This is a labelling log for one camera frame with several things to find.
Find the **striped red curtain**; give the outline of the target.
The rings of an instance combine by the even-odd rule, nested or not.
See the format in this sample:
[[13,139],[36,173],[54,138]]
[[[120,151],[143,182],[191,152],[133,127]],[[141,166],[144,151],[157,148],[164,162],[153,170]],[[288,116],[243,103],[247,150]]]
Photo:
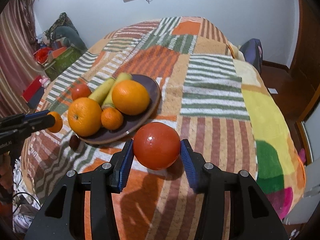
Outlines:
[[29,110],[22,94],[44,75],[35,51],[33,0],[9,0],[1,12],[1,117]]

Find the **purple backpack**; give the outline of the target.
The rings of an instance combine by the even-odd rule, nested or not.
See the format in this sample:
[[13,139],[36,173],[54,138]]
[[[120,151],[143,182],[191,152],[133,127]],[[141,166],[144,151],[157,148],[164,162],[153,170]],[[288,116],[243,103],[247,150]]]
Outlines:
[[244,55],[245,61],[250,63],[260,74],[263,64],[263,49],[261,41],[256,38],[252,38],[244,43],[239,50]]

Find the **yellow corn cob front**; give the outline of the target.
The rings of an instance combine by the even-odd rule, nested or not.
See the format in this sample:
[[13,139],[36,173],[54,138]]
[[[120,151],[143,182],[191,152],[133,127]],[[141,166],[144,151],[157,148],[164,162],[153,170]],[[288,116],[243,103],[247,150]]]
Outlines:
[[120,73],[114,84],[112,85],[107,97],[105,98],[105,100],[103,101],[103,104],[102,104],[102,109],[106,109],[108,107],[112,107],[114,108],[114,103],[113,103],[113,94],[114,92],[118,89],[119,85],[124,82],[124,81],[127,81],[127,80],[132,80],[132,75],[129,74],[129,73]]

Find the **green storage box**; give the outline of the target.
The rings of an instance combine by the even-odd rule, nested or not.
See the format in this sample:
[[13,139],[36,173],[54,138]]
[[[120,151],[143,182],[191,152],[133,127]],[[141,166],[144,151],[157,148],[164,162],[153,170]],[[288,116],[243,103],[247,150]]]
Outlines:
[[70,67],[79,57],[81,52],[73,47],[67,48],[62,54],[44,67],[46,75],[51,81],[55,80],[62,72]]

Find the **purple round plate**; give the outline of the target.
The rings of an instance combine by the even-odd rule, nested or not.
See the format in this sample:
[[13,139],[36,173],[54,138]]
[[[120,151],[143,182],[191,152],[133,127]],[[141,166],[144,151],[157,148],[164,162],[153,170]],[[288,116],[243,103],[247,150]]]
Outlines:
[[140,74],[133,74],[132,79],[143,85],[148,91],[150,103],[147,109],[139,115],[124,115],[124,122],[118,130],[109,131],[102,127],[94,135],[80,137],[82,141],[91,145],[104,145],[118,141],[139,129],[153,113],[156,113],[161,100],[161,90],[158,83],[154,79]]

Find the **red tomato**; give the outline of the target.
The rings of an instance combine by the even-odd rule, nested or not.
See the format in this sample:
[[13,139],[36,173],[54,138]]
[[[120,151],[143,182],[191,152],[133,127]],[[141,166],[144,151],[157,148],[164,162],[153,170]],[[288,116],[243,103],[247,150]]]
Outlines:
[[163,170],[171,166],[180,154],[180,137],[175,129],[161,122],[142,126],[133,138],[133,152],[143,166]]
[[83,97],[87,98],[91,95],[91,93],[92,92],[88,87],[88,85],[86,85],[85,83],[80,83],[72,88],[71,97],[72,97],[72,100],[74,101],[78,98],[83,98]]

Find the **yellow corn cob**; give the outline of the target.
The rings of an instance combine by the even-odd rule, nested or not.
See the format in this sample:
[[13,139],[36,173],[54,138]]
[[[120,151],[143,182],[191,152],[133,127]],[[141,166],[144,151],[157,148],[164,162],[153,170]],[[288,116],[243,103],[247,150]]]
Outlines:
[[127,80],[132,80],[132,75],[129,74],[129,73],[120,73],[114,84],[112,85],[107,97],[105,98],[105,100],[103,101],[103,104],[102,104],[102,109],[106,109],[108,107],[112,107],[114,108],[114,103],[113,103],[113,94],[114,92],[118,89],[119,85],[124,82],[124,81],[127,81]]
[[108,78],[91,93],[89,98],[96,101],[99,105],[102,105],[115,81],[113,77]]

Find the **pink toy figure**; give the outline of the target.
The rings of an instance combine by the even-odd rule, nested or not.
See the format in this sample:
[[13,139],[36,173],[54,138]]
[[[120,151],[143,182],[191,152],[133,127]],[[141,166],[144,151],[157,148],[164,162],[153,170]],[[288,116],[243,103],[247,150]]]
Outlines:
[[41,83],[41,86],[46,89],[48,88],[48,86],[50,85],[51,83],[51,80],[50,78],[48,78],[47,76],[42,76],[40,79],[39,79],[40,83]]

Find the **small mandarin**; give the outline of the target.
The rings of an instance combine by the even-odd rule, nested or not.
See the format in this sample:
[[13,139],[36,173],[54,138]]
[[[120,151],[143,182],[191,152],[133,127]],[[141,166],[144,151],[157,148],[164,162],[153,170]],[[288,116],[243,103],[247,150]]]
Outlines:
[[101,124],[108,130],[117,130],[123,122],[123,115],[116,108],[107,107],[101,113]]
[[52,112],[49,112],[48,115],[52,115],[55,119],[55,124],[52,127],[47,128],[48,131],[50,131],[52,133],[60,132],[60,130],[63,127],[63,120],[62,120],[60,114],[55,111],[52,111]]

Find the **large orange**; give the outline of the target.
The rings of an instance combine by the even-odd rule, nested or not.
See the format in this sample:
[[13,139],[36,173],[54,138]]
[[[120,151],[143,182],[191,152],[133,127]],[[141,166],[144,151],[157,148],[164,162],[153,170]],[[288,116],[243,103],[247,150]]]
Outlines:
[[113,103],[121,113],[139,115],[147,109],[150,96],[143,85],[137,81],[127,80],[114,92]]
[[101,128],[102,109],[90,98],[78,98],[68,109],[70,128],[80,137],[89,137]]

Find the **red box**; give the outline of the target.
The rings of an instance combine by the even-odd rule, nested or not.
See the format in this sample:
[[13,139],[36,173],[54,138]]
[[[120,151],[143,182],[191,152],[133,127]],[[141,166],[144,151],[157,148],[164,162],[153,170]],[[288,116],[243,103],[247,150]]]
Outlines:
[[30,109],[35,109],[38,106],[44,94],[44,87],[42,86],[41,79],[42,76],[37,76],[22,93],[22,98]]

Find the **striped patchwork blanket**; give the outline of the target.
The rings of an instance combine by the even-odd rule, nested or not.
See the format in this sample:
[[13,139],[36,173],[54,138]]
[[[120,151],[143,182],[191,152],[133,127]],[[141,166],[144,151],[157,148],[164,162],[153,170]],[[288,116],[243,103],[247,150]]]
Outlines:
[[[93,171],[142,127],[109,144],[81,140],[76,151],[69,147],[76,134],[68,123],[72,88],[85,83],[94,92],[120,73],[146,75],[160,87],[157,111],[142,126],[166,124],[206,162],[226,172],[246,170],[281,222],[302,198],[303,163],[258,71],[210,21],[176,16],[108,34],[46,88],[37,112],[59,113],[63,127],[40,130],[23,146],[23,184],[36,215],[67,171]],[[143,166],[134,155],[126,187],[112,196],[119,239],[195,239],[203,199],[190,188],[180,154],[163,170]],[[230,204],[226,191],[222,239],[229,239]]]

